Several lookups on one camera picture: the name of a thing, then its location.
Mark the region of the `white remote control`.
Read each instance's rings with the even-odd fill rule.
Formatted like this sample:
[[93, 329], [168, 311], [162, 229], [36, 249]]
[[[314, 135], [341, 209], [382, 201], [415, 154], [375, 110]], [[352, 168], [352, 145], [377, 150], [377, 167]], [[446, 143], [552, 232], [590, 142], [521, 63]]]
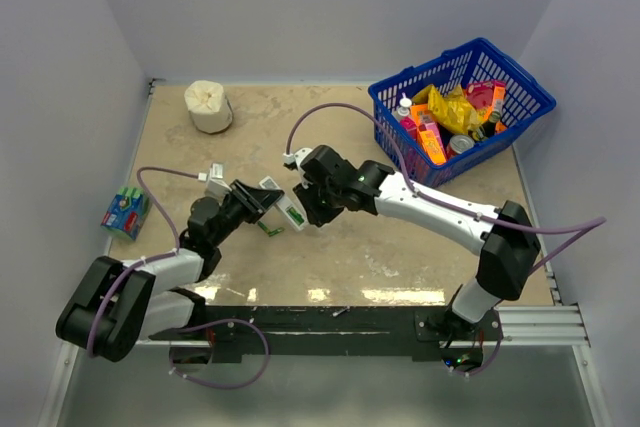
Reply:
[[[266, 176], [261, 179], [259, 182], [259, 186], [263, 188], [281, 189], [281, 187], [271, 176]], [[282, 199], [275, 205], [275, 208], [284, 216], [290, 226], [297, 232], [303, 231], [308, 226], [306, 214], [287, 194], [284, 194]], [[304, 223], [302, 225], [297, 225], [296, 222], [289, 216], [290, 209], [295, 209], [300, 214], [300, 216], [304, 218]]]

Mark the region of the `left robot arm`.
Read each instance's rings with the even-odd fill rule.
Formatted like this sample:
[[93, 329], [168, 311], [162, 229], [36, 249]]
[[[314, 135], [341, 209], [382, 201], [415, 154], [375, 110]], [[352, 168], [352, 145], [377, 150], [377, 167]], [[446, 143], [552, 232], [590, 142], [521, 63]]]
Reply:
[[261, 188], [236, 180], [221, 201], [194, 201], [177, 248], [137, 260], [96, 258], [63, 308], [56, 336], [112, 362], [163, 331], [200, 337], [207, 327], [205, 301], [182, 287], [209, 277], [221, 260], [222, 242], [241, 224], [257, 223], [283, 197], [273, 183]]

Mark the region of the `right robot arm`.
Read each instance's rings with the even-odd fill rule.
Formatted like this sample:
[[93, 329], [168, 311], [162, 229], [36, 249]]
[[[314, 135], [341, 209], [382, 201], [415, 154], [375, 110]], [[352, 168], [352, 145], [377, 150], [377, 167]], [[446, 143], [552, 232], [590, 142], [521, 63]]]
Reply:
[[425, 186], [412, 190], [401, 172], [372, 160], [355, 167], [326, 145], [283, 158], [300, 176], [294, 193], [310, 224], [321, 227], [345, 210], [366, 212], [435, 232], [478, 257], [475, 276], [448, 306], [445, 326], [452, 337], [469, 339], [488, 311], [519, 299], [540, 252], [520, 204], [507, 201], [497, 208]]

